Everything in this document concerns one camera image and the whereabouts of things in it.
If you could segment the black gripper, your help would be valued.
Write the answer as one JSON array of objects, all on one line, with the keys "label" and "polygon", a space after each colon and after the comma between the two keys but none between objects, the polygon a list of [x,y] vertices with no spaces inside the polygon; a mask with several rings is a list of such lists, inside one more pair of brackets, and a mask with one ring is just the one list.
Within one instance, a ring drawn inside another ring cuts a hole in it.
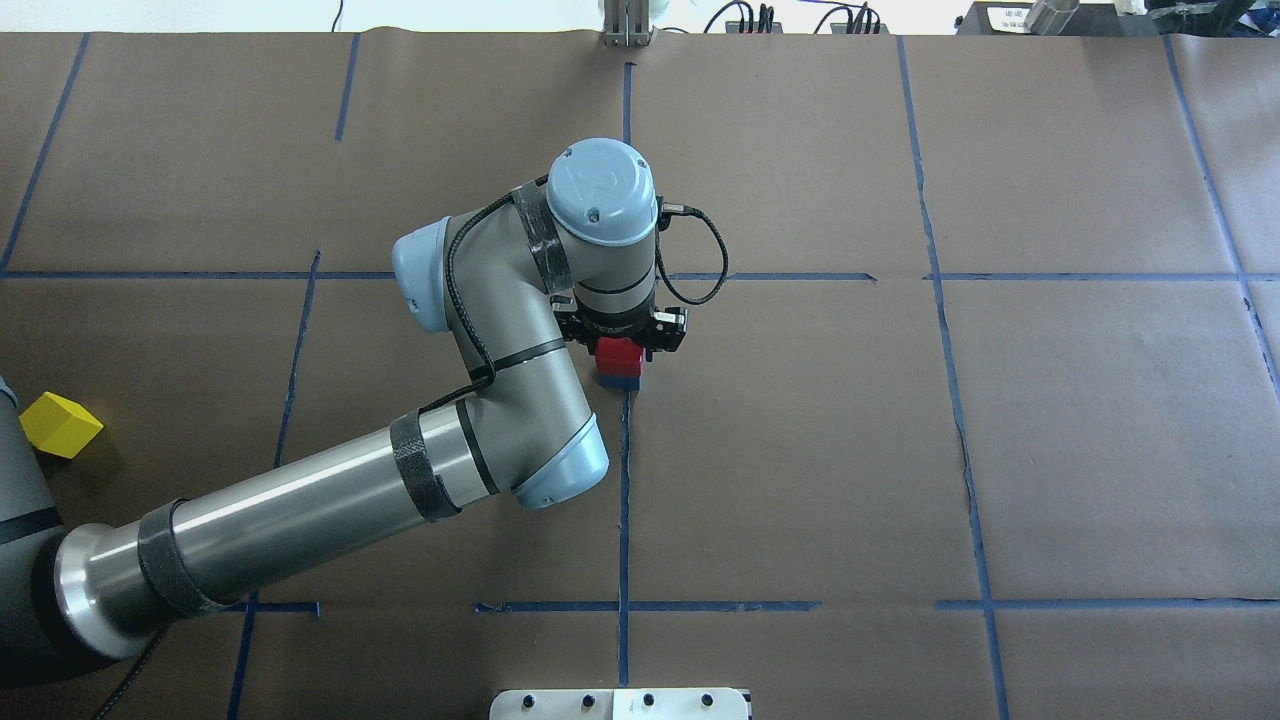
[{"label": "black gripper", "polygon": [[566,341],[595,354],[602,340],[628,340],[643,348],[645,360],[653,354],[675,352],[689,329],[686,307],[659,309],[652,300],[625,313],[603,313],[575,297],[556,297],[556,322]]}]

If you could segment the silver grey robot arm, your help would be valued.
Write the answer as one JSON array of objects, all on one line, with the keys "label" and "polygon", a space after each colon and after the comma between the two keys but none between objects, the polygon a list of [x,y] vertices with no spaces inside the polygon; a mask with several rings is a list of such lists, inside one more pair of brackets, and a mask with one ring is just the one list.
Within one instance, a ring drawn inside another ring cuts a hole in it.
[{"label": "silver grey robot arm", "polygon": [[484,208],[398,238],[390,264],[416,325],[456,351],[454,387],[410,393],[355,439],[123,525],[61,520],[17,398],[3,389],[3,687],[141,656],[166,626],[495,495],[527,509],[605,477],[608,454],[571,345],[680,345],[655,305],[666,205],[641,152],[584,138]]}]

